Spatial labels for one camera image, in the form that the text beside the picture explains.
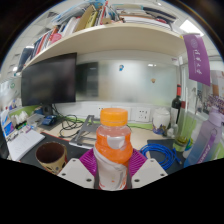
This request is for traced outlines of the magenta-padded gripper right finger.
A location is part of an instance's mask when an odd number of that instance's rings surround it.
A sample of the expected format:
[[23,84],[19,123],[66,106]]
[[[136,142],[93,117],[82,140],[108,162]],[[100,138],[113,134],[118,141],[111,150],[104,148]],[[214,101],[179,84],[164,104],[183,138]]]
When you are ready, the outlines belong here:
[[128,166],[128,188],[136,189],[166,177],[166,171],[153,159],[133,150]]

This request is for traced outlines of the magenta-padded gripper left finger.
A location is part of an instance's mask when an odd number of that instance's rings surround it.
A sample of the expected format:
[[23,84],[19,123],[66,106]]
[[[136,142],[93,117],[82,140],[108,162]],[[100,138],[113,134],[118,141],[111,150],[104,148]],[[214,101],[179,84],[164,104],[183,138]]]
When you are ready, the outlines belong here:
[[88,150],[79,159],[72,158],[58,176],[84,188],[96,188],[98,171],[93,150]]

